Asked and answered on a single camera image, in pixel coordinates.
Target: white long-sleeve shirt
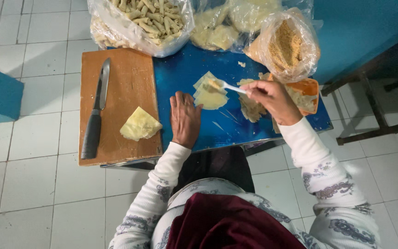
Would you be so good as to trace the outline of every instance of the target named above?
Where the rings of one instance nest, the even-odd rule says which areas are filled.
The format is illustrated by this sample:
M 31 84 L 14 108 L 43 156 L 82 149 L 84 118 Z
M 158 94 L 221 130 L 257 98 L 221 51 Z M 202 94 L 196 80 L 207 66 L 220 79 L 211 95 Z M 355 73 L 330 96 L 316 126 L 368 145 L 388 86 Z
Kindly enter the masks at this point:
M 182 214 L 187 200 L 197 192 L 236 195 L 249 201 L 268 212 L 309 249 L 380 248 L 370 205 L 307 119 L 280 126 L 280 131 L 291 147 L 294 165 L 301 168 L 306 189 L 318 200 L 313 207 L 317 217 L 309 234 L 296 229 L 290 218 L 267 199 L 224 179 L 198 180 L 170 198 L 180 169 L 191 154 L 191 150 L 172 142 L 116 229 L 109 249 L 165 248 L 173 219 Z

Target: woman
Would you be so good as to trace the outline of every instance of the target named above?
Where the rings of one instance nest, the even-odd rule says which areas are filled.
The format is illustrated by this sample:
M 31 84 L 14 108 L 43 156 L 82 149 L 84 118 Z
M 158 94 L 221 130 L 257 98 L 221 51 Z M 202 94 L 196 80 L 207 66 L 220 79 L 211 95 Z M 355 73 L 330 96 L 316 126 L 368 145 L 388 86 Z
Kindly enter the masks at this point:
M 254 194 L 248 164 L 238 148 L 190 156 L 202 106 L 195 108 L 190 94 L 176 92 L 170 98 L 173 140 L 109 248 L 378 248 L 370 205 L 284 86 L 255 81 L 241 88 L 275 118 L 306 189 L 318 200 L 310 233 L 296 229 L 273 203 Z M 181 186 L 170 198 L 178 179 Z

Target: maroon headscarf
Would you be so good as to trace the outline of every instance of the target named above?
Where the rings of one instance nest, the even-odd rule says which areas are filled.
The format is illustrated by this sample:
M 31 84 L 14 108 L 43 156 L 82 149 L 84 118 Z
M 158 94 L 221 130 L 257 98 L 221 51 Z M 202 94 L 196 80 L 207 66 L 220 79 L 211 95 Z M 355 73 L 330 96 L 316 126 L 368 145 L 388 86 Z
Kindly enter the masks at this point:
M 305 247 L 271 215 L 238 196 L 195 193 L 174 218 L 166 248 Z

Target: clear plastic bag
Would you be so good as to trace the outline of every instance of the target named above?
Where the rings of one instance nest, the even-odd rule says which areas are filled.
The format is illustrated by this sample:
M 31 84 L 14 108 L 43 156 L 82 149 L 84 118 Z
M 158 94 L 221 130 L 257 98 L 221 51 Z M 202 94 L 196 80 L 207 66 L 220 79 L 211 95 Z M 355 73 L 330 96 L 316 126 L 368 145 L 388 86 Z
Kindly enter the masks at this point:
M 320 57 L 316 32 L 298 8 L 269 15 L 244 53 L 265 65 L 282 83 L 314 74 Z
M 235 53 L 254 40 L 263 19 L 283 10 L 281 0 L 193 0 L 193 6 L 193 44 Z
M 159 1 L 147 1 L 159 4 Z M 178 13 L 176 15 L 180 15 L 183 27 L 180 27 L 180 31 L 177 33 L 167 33 L 163 40 L 156 39 L 151 33 L 146 33 L 140 23 L 130 20 L 131 13 L 121 11 L 109 0 L 87 0 L 87 2 L 91 14 L 91 37 L 103 49 L 129 47 L 154 57 L 165 57 L 182 48 L 195 27 L 191 0 L 169 0 L 169 3 L 177 6 Z

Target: black knife handle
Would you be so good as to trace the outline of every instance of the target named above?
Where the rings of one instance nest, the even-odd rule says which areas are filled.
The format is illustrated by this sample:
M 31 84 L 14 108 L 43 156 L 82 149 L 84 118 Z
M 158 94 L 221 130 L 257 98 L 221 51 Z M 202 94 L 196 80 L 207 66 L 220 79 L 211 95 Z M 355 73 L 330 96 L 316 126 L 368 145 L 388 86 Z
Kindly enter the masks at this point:
M 99 115 L 99 110 L 92 110 L 85 129 L 81 159 L 96 158 L 100 136 L 101 116 Z

